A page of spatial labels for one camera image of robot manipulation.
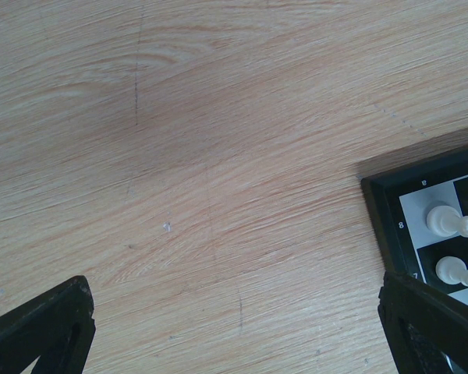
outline chess piece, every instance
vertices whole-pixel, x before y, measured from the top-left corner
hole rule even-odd
[[[461,214],[452,206],[436,206],[427,216],[427,226],[436,235],[448,237],[460,233],[468,238],[468,216]]]
[[[457,257],[444,257],[435,267],[437,276],[446,284],[463,284],[468,287],[468,269]]]

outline wood grain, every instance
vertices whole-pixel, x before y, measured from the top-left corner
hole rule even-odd
[[[0,315],[81,273],[86,373],[395,372],[359,179],[464,143],[468,1],[0,2]]]

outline white pawn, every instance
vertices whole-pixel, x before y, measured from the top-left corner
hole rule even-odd
[[[461,214],[452,206],[436,206],[427,216],[427,226],[436,235],[453,236],[459,232],[468,238],[468,216]]]
[[[438,261],[435,272],[440,280],[446,284],[459,284],[468,287],[468,270],[466,264],[457,257],[444,257]]]

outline pencil mark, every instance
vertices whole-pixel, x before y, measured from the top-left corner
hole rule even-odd
[[[132,175],[130,176],[130,179],[128,181],[128,187],[126,187],[125,202],[124,202],[125,204],[126,204],[126,201],[128,200],[128,195],[130,194],[130,189],[132,188],[133,174],[134,174],[134,171],[132,171]]]
[[[43,16],[43,14],[41,14],[41,7],[38,6],[37,10],[38,10],[38,16],[40,17],[40,24],[41,24],[41,29],[42,29],[43,34],[44,34],[44,38],[45,38],[46,41],[50,41],[50,39],[48,39],[48,35],[47,35],[47,28],[45,27],[44,16]]]
[[[140,25],[139,25],[139,37],[137,39],[137,53],[135,56],[135,73],[134,73],[134,90],[135,90],[135,126],[139,125],[139,90],[137,87],[137,78],[139,71],[139,51],[140,51],[140,37],[142,35],[142,25],[144,23],[144,4],[140,7]]]
[[[374,106],[376,109],[378,109],[379,111],[382,111],[383,113],[389,115],[390,117],[392,117],[392,118],[397,118],[397,113],[395,113],[394,111],[393,111],[393,112],[387,111],[386,108],[381,108],[381,107],[379,107],[379,106],[378,106],[377,104],[375,104],[375,103],[373,103],[373,106]],[[403,123],[404,125],[407,124],[407,120],[406,120],[406,119],[404,119],[404,118],[399,118],[399,120],[402,121],[402,123]],[[418,132],[418,133],[421,134],[422,136],[428,137],[428,135],[425,134],[425,133],[423,132],[423,130],[418,129],[418,128],[414,127],[413,125],[409,125],[409,128],[410,128],[410,129],[413,129],[413,130],[416,131],[416,132]]]
[[[179,295],[183,294],[184,292],[189,292],[189,291],[190,291],[189,284],[186,282],[185,284],[182,285],[182,289],[180,290]]]
[[[210,231],[208,232],[208,242],[210,243],[211,250],[213,251],[213,260],[217,262],[217,251],[215,249],[214,239],[213,239],[213,220],[211,219],[211,196],[210,196],[210,177],[208,176],[208,165],[207,162],[204,162],[204,175],[206,178],[206,200],[208,204],[208,224],[210,226]]]
[[[241,292],[237,288],[237,296],[239,298],[239,336],[243,333],[243,300],[241,299]]]

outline chessboard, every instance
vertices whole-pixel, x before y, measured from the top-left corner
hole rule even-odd
[[[361,185],[387,270],[408,273],[468,305],[468,287],[446,284],[435,272],[446,256],[468,269],[468,238],[442,237],[427,226],[436,206],[468,216],[468,147],[364,178]]]

